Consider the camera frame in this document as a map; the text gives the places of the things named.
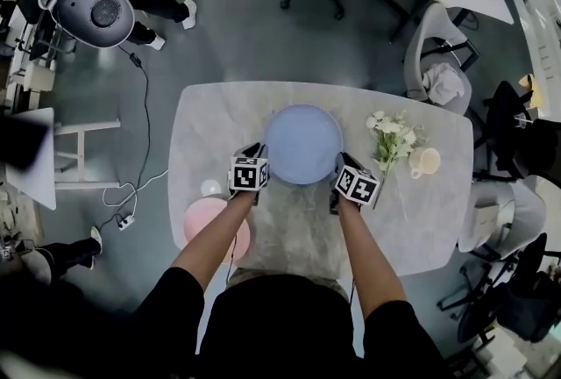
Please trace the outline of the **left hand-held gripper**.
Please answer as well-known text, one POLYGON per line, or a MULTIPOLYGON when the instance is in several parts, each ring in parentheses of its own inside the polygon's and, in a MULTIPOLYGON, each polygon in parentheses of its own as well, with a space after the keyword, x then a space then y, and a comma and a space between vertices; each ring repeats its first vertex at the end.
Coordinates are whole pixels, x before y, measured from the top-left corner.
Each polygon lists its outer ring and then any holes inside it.
POLYGON ((231 198, 242 192, 254 192, 252 204, 257 205, 259 193, 269 181, 268 146, 256 142, 239 148, 233 156, 228 172, 231 198))

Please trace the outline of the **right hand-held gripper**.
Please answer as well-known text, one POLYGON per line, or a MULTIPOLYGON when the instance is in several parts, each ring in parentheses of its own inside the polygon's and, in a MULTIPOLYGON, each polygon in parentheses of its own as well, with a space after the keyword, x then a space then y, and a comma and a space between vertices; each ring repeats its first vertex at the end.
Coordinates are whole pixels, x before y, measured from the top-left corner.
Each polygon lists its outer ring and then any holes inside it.
POLYGON ((337 154, 335 178, 330 184, 330 214, 338 214, 341 197, 354 203, 359 210, 362 206, 373 207, 380 181, 361 169, 362 165, 347 152, 337 154))

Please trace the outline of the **blue plate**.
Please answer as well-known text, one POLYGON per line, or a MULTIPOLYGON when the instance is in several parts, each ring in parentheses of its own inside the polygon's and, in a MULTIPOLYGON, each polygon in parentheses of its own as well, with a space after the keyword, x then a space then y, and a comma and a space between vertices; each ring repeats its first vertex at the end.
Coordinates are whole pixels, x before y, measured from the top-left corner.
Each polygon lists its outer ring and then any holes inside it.
POLYGON ((323 108, 292 104, 273 114, 264 131, 271 175, 293 185, 330 176, 343 150, 338 122, 323 108))

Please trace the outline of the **pink plate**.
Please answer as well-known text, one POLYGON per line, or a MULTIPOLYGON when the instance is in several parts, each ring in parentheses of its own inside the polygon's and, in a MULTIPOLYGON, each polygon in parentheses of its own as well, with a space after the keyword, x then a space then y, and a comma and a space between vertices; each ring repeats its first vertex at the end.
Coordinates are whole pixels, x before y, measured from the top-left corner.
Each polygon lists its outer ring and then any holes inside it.
MULTIPOLYGON (((208 223, 210 223, 227 206, 227 201, 218 197, 203 197, 193 202, 183 217, 183 232, 189 243, 208 223)), ((251 241, 250 226, 245 219, 238 229, 237 236, 231 242, 223 264, 238 262, 247 252, 251 241)))

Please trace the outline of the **person's left forearm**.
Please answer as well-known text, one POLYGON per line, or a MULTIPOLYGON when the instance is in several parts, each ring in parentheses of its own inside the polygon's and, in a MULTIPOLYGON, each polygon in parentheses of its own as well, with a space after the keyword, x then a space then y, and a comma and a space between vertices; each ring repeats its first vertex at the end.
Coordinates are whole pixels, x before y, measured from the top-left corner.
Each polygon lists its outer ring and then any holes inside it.
POLYGON ((172 268, 189 272, 205 291, 253 206, 257 193, 237 193, 179 253, 172 268))

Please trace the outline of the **person's right forearm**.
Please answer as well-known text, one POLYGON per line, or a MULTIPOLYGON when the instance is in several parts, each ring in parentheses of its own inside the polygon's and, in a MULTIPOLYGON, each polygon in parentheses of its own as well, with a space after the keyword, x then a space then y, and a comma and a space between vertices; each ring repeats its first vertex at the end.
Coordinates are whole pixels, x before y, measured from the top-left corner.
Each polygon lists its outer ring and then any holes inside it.
POLYGON ((383 304, 406 301, 398 275, 373 238, 359 208, 341 197, 337 210, 364 319, 383 304))

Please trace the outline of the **white flower bouquet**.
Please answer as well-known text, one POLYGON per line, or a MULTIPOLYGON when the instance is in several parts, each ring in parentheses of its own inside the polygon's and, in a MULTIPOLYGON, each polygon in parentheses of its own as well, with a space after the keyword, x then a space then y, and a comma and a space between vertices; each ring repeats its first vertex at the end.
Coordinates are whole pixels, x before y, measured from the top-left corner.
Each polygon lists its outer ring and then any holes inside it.
POLYGON ((373 138, 372 159, 381 173, 381 184, 385 183, 399 159, 408 157, 415 148, 428 141, 424 127, 410 125, 405 112, 387 114, 375 111, 366 118, 365 126, 373 138))

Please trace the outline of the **cream mug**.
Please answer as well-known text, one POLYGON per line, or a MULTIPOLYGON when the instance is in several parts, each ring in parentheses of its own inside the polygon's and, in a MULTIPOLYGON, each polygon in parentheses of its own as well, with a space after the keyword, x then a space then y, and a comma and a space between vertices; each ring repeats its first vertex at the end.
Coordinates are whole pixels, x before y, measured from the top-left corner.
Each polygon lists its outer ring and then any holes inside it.
POLYGON ((440 153, 432 147, 418 147, 408 157, 410 174, 413 179, 422 175, 435 174, 441 165, 440 153))

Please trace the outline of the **white cloth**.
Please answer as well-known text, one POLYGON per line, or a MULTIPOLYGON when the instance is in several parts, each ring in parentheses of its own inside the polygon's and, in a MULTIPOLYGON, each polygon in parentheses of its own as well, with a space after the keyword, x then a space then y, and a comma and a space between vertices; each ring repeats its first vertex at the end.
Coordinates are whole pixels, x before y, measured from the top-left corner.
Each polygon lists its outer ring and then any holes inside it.
POLYGON ((458 72, 447 62, 435 63, 422 73, 422 85, 433 104, 444 106, 465 94, 458 72))

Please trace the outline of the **cardboard box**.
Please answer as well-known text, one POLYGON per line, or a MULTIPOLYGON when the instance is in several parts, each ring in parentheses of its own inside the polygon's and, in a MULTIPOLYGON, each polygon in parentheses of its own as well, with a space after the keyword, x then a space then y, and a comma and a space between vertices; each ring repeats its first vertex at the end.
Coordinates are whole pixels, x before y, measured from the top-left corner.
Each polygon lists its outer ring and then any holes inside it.
POLYGON ((473 236, 482 239, 497 229, 500 206, 498 204, 477 205, 473 213, 473 236))

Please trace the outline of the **grey shell chair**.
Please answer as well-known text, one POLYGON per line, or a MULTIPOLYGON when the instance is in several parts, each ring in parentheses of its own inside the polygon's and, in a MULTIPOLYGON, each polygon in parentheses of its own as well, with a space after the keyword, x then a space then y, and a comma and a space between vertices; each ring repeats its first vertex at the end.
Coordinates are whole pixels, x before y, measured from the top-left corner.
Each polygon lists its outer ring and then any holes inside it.
POLYGON ((465 222, 458 236, 461 253, 475 254, 483 248, 491 261, 505 260, 525 248, 543 232, 546 206, 524 182, 473 182, 465 222), (473 236, 473 213, 477 205, 500 206, 497 229, 488 237, 473 236))
POLYGON ((465 94, 444 106, 433 105, 458 115, 466 114, 472 97, 472 84, 466 72, 478 59, 479 50, 452 23, 447 10, 438 3, 430 5, 415 30, 404 56, 403 77, 406 96, 419 102, 433 104, 422 85, 422 73, 432 64, 447 62, 461 77, 465 94))

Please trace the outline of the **person's black shirt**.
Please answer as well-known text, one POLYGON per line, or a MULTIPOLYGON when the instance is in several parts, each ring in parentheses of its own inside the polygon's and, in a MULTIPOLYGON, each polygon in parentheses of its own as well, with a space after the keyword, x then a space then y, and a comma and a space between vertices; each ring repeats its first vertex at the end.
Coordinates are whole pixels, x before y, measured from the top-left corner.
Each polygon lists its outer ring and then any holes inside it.
POLYGON ((138 349, 157 379, 451 379, 435 343, 405 301, 385 303, 353 347, 350 305, 298 275, 265 275, 219 294, 204 332, 204 297, 168 269, 133 316, 138 349))

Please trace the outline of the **yellow cloth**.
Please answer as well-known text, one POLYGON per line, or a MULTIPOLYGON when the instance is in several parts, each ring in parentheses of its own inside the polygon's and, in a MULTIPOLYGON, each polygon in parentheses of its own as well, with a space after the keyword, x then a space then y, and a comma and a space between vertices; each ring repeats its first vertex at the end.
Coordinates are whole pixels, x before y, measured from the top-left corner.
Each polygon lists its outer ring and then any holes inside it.
POLYGON ((527 74, 519 80, 518 84, 521 86, 521 88, 524 91, 524 93, 521 95, 522 103, 528 109, 535 109, 536 103, 535 103, 535 99, 533 98, 534 91, 535 91, 534 76, 532 74, 527 74))

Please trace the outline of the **grey pod device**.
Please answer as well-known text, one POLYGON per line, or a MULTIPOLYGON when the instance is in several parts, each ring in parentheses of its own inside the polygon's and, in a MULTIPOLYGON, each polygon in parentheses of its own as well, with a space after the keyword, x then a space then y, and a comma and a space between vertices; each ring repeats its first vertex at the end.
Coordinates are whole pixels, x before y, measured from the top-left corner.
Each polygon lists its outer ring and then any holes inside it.
POLYGON ((68 35, 95 48, 120 45, 135 24, 129 0, 50 0, 47 9, 68 35))

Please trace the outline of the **white side table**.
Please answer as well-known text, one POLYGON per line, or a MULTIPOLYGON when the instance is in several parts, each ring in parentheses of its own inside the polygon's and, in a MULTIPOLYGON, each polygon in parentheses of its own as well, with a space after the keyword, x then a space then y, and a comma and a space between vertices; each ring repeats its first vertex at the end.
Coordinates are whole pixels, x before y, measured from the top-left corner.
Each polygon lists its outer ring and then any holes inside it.
POLYGON ((119 187, 118 182, 86 179, 85 139, 90 132, 119 128, 120 120, 62 125, 54 121, 52 108, 25 111, 17 117, 26 123, 43 125, 47 129, 39 152, 27 170, 21 171, 10 166, 5 169, 7 182, 19 192, 47 209, 54 210, 58 190, 106 190, 119 187), (55 138, 70 135, 76 137, 76 149, 73 152, 54 149, 55 138))

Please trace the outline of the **white shelf unit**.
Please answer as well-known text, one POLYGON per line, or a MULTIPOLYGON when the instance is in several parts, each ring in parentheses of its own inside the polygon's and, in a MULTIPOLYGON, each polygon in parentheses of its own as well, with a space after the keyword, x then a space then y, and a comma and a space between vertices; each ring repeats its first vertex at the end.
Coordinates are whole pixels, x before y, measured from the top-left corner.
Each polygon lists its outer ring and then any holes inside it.
POLYGON ((561 0, 513 0, 529 50, 539 118, 561 122, 561 0))

